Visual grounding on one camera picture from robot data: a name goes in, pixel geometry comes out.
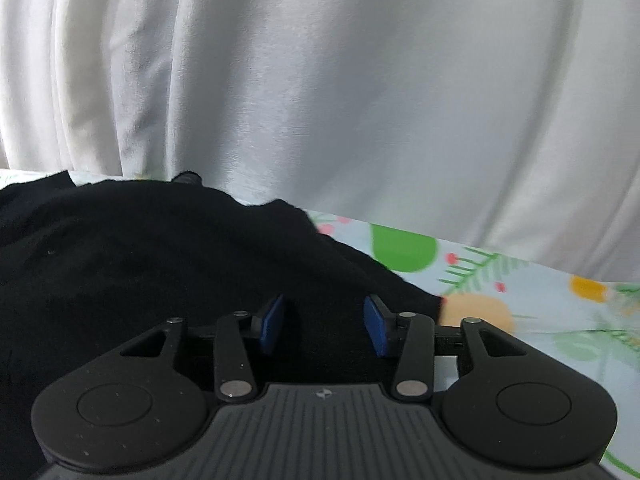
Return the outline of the black knit garment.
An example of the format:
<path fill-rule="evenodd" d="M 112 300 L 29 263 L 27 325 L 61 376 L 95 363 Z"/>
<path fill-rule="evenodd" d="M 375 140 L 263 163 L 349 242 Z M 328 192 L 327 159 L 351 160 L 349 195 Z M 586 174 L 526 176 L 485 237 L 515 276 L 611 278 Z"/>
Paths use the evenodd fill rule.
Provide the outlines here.
<path fill-rule="evenodd" d="M 213 324 L 282 299 L 273 382 L 378 382 L 363 324 L 379 296 L 438 318 L 439 297 L 320 234 L 282 200 L 244 206 L 193 183 L 68 174 L 1 193 L 1 474 L 30 477 L 43 457 L 30 429 L 38 393 L 168 318 Z"/>

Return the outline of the floral light blue bedsheet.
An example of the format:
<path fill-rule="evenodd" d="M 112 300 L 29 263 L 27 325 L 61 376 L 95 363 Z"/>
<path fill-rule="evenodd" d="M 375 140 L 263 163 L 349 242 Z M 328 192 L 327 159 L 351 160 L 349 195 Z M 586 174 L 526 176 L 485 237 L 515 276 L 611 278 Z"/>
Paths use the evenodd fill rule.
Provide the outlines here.
<path fill-rule="evenodd" d="M 397 342 L 376 356 L 378 382 L 273 382 L 277 337 L 262 350 L 252 336 L 258 310 L 209 325 L 173 316 L 37 394 L 43 464 L 25 479 L 638 474 L 637 286 L 308 219 L 442 300 L 438 318 L 391 310 Z"/>

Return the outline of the white curtain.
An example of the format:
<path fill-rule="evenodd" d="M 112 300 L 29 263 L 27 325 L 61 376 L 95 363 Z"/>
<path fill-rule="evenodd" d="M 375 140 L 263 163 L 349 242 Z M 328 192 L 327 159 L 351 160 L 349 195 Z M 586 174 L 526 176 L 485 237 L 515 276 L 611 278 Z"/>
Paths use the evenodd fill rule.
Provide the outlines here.
<path fill-rule="evenodd" d="M 1 0 L 1 163 L 639 276 L 639 0 Z"/>

